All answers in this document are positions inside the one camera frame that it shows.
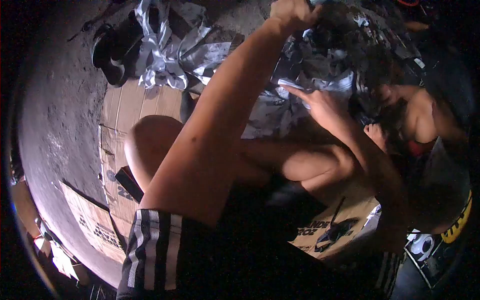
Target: concrete floor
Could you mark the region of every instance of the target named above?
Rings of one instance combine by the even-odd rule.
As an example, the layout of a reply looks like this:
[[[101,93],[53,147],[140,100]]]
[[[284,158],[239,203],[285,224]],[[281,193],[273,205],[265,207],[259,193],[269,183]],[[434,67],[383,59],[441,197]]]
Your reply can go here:
[[[270,0],[197,1],[207,7],[216,25],[248,35],[268,16]],[[107,18],[124,20],[136,1]],[[105,1],[61,1],[39,30],[19,80],[22,101],[19,144],[22,164],[41,216],[67,248],[88,268],[114,287],[121,265],[95,250],[75,221],[58,181],[75,187],[87,198],[106,205],[98,154],[98,124],[107,88],[101,71],[90,61],[96,28],[67,43],[87,20],[107,6]]]

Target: black shorts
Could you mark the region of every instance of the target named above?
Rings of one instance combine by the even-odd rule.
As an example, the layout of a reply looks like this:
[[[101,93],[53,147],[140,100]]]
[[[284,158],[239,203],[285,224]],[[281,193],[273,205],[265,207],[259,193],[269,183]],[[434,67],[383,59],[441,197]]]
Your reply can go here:
[[[387,298],[399,265],[395,254],[361,257],[349,276],[287,242],[325,208],[299,184],[274,178],[262,189],[233,188],[216,229],[138,210],[117,298]]]

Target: white stripe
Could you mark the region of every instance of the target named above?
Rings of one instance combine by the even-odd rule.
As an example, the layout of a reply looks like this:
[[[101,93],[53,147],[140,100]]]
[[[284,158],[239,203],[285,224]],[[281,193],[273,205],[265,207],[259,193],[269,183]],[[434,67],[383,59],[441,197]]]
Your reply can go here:
[[[156,263],[156,243],[160,236],[159,229],[159,215],[158,211],[149,210],[150,216],[150,239],[145,246],[145,275],[144,275],[144,289],[155,289],[155,263]]]
[[[388,270],[388,277],[387,277],[387,282],[385,282],[385,287],[384,287],[384,293],[386,294],[388,292],[388,288],[390,287],[390,283],[392,283],[392,275],[393,271],[395,271],[395,266],[396,266],[396,254],[392,254],[392,261],[390,262],[390,270]]]
[[[375,288],[380,288],[380,285],[382,284],[382,279],[384,278],[385,268],[387,264],[387,258],[388,258],[388,253],[384,252],[384,260],[382,261],[382,267],[380,268],[380,274],[378,276],[377,283],[375,284]]]
[[[181,216],[171,215],[168,239],[167,263],[165,268],[165,290],[177,287],[177,259],[180,248]]]
[[[137,221],[142,220],[142,212],[137,210]],[[128,254],[128,257],[132,261],[132,265],[130,267],[130,272],[128,274],[128,287],[134,288],[135,287],[135,274],[137,273],[138,267],[138,257],[135,255],[135,250],[137,250],[144,242],[144,235],[142,234],[142,227],[139,224],[135,224],[133,227],[133,232],[137,237],[137,246],[132,249],[132,251]]]
[[[396,275],[398,273],[398,268],[400,267],[400,259],[398,259],[396,266],[395,266],[395,273],[392,279],[392,286],[389,288],[388,293],[387,293],[387,298],[390,299],[392,296],[393,289],[395,288],[395,281],[396,281]]]

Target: leg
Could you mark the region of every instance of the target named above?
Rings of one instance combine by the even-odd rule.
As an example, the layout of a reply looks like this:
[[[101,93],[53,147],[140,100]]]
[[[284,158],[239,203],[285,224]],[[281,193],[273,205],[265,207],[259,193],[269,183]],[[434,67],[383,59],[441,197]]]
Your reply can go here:
[[[182,124],[165,116],[147,116],[129,132],[125,155],[138,184],[145,191],[167,154]],[[315,198],[329,206],[331,195],[351,178],[355,160],[341,147],[311,146],[244,140],[237,160],[237,181],[263,185],[278,172],[298,181]]]
[[[243,146],[246,161],[299,182],[325,206],[332,204],[357,169],[353,156],[336,145],[245,140]]]
[[[125,140],[125,156],[135,180],[145,191],[160,163],[182,129],[182,124],[166,116],[146,116],[135,124]],[[253,164],[238,161],[239,181],[263,185],[269,174]]]

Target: flattened cardboard box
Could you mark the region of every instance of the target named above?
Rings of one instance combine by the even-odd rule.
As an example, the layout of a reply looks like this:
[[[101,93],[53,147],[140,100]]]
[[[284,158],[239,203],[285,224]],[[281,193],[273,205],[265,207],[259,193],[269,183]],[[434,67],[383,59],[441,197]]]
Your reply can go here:
[[[323,237],[323,234],[329,230],[335,210],[342,198],[344,201],[335,217],[335,223],[338,224],[351,218],[358,218],[358,221],[336,242],[322,242],[320,237]],[[367,189],[352,183],[344,193],[339,195],[332,206],[315,217],[307,227],[299,228],[298,236],[291,244],[318,259],[335,254],[360,232],[367,222],[367,216],[378,204]]]
[[[169,86],[145,90],[137,80],[121,88],[108,87],[98,128],[102,183],[115,225],[121,235],[129,236],[138,204],[118,183],[115,174],[128,165],[124,153],[127,132],[141,118],[169,116],[180,121],[181,91]]]
[[[108,212],[80,196],[63,182],[60,182],[60,186],[88,242],[98,251],[122,264],[125,252],[115,234]]]

